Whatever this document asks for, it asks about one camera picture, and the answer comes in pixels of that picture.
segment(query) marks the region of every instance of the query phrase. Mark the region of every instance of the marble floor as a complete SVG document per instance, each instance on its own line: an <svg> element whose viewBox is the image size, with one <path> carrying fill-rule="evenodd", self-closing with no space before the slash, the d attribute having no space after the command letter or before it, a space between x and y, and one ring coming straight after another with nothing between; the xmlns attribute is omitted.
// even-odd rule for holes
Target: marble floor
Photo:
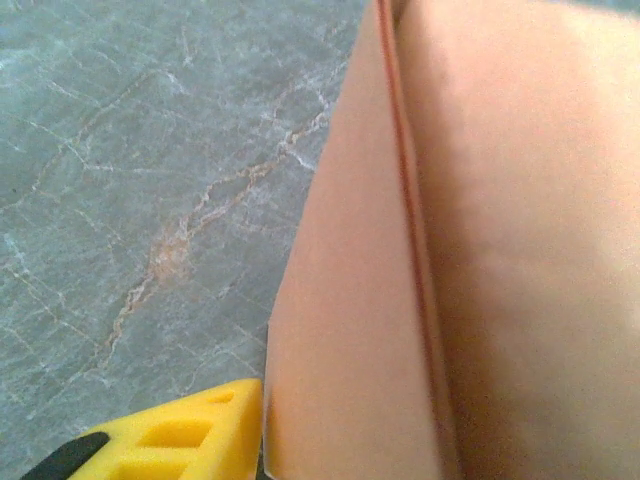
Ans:
<svg viewBox="0 0 640 480"><path fill-rule="evenodd" d="M0 2L0 478L262 376L364 3Z"/></svg>

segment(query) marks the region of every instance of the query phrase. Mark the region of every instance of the yellow object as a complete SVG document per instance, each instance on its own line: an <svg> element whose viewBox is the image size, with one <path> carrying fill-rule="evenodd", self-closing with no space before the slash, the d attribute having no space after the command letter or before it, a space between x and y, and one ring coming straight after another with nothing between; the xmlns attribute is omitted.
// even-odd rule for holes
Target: yellow object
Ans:
<svg viewBox="0 0 640 480"><path fill-rule="evenodd" d="M243 379L98 425L110 440L73 480L248 480L256 476L262 384Z"/></svg>

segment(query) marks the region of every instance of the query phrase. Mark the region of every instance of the yellow plastic piece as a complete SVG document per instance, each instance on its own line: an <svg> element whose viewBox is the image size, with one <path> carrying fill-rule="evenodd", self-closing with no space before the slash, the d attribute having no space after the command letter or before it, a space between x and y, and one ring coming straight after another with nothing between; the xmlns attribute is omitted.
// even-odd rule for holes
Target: yellow plastic piece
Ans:
<svg viewBox="0 0 640 480"><path fill-rule="evenodd" d="M262 384L243 379L86 433L111 438L73 480L249 480L260 450Z"/></svg>

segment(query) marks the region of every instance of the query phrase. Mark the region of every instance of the gray marble surface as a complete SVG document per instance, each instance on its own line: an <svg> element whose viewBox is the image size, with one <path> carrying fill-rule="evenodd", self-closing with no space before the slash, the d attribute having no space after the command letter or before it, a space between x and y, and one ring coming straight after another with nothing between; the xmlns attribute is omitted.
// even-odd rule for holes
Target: gray marble surface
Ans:
<svg viewBox="0 0 640 480"><path fill-rule="evenodd" d="M0 2L0 478L262 375L363 5Z"/></svg>

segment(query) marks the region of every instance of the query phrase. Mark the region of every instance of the floor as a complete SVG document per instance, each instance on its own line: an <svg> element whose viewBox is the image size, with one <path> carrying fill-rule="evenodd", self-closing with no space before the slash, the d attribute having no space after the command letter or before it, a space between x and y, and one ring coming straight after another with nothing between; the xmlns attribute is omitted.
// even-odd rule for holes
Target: floor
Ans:
<svg viewBox="0 0 640 480"><path fill-rule="evenodd" d="M262 376L364 3L0 2L0 478Z"/></svg>

